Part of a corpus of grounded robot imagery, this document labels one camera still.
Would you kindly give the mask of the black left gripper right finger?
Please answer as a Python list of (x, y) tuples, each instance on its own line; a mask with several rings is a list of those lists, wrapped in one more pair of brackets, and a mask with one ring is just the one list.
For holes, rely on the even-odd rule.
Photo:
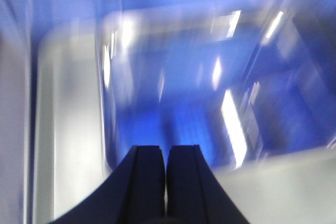
[(171, 148), (166, 184), (169, 217), (182, 223), (249, 223), (215, 178), (198, 145)]

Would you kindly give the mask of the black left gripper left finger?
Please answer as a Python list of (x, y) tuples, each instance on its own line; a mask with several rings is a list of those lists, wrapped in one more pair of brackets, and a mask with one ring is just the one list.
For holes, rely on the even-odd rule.
[(158, 146), (133, 146), (111, 175), (54, 223), (147, 223), (165, 215), (165, 168)]

